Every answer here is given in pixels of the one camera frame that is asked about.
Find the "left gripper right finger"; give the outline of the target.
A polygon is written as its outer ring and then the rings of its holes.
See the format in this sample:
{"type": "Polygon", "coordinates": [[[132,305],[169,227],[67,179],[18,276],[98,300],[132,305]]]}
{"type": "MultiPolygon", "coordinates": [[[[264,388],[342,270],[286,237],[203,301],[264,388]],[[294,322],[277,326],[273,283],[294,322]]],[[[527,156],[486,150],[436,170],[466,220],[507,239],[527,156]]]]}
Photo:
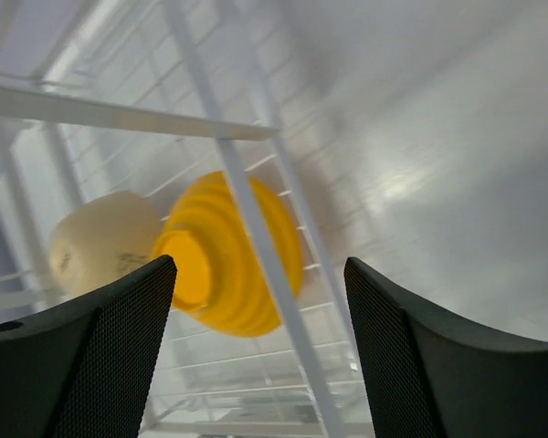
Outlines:
{"type": "Polygon", "coordinates": [[[351,257],[344,283],[378,437],[548,437],[548,342],[451,312],[351,257]]]}

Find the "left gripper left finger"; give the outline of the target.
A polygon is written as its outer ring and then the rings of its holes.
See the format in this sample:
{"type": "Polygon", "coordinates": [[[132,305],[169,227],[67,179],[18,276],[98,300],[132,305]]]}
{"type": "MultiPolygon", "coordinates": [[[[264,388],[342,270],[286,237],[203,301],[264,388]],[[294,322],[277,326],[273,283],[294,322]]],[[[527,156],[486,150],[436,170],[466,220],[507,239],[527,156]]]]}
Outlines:
{"type": "Polygon", "coordinates": [[[127,276],[0,324],[0,437],[136,437],[177,269],[127,276]]]}

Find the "tan beige bowl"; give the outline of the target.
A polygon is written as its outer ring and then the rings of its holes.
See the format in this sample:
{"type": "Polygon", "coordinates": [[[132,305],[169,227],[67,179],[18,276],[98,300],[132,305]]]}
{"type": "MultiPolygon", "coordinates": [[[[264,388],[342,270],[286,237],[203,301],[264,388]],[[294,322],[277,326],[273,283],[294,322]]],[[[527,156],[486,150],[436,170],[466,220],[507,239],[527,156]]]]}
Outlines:
{"type": "Polygon", "coordinates": [[[101,196],[63,218],[48,247],[52,278],[78,297],[145,265],[162,231],[150,201],[121,191],[101,196]]]}

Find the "yellow bowl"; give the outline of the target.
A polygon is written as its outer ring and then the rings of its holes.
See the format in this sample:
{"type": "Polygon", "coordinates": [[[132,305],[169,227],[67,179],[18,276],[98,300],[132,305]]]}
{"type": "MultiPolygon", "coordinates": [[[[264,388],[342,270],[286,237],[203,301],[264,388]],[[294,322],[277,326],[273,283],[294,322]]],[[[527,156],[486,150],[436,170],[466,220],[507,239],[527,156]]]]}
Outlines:
{"type": "Polygon", "coordinates": [[[202,325],[239,338],[281,324],[272,293],[226,176],[197,178],[174,204],[152,250],[177,268],[172,305],[202,325]]]}

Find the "white wire dish rack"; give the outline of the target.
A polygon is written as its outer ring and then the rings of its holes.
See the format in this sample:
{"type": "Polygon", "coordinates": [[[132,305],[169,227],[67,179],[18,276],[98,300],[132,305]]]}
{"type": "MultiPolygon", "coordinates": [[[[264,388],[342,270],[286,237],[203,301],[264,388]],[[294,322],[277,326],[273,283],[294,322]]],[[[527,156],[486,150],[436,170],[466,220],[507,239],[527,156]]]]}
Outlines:
{"type": "MultiPolygon", "coordinates": [[[[148,437],[370,437],[373,426],[347,307],[265,95],[270,78],[300,108],[309,91],[279,13],[260,1],[74,1],[47,60],[0,70],[0,91],[40,94],[72,121],[0,120],[0,315],[65,297],[47,244],[72,210],[122,190],[163,223],[195,179],[222,172],[258,271],[285,304],[267,335],[235,338],[180,310],[168,319],[150,394],[148,437]]],[[[0,1],[0,48],[27,1],[0,1]]]]}

